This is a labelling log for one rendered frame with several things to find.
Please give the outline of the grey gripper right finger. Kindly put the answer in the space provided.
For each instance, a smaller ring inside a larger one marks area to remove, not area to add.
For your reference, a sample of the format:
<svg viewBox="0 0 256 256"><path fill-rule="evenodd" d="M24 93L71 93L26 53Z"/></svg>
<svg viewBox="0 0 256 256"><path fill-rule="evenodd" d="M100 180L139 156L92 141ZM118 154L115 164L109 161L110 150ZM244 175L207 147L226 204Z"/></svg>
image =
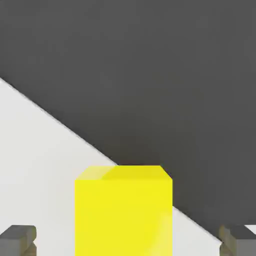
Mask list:
<svg viewBox="0 0 256 256"><path fill-rule="evenodd" d="M219 238L219 256L256 256L256 234L244 225L222 225Z"/></svg>

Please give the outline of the small yellow cube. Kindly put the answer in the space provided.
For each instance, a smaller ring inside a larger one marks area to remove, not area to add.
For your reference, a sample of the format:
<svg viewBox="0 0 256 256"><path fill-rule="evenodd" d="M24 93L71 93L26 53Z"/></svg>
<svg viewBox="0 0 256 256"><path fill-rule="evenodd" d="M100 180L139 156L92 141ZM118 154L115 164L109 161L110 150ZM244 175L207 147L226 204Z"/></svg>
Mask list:
<svg viewBox="0 0 256 256"><path fill-rule="evenodd" d="M172 213L161 166L88 167L74 182L74 256L173 256Z"/></svg>

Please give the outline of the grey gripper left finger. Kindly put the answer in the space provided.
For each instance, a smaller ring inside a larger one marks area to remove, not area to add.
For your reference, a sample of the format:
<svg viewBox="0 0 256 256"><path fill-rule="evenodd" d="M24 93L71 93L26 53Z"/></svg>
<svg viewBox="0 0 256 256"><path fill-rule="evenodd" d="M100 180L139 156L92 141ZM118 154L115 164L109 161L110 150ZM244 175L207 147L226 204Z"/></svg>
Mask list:
<svg viewBox="0 0 256 256"><path fill-rule="evenodd" d="M11 225L0 234L0 256L37 256L34 225Z"/></svg>

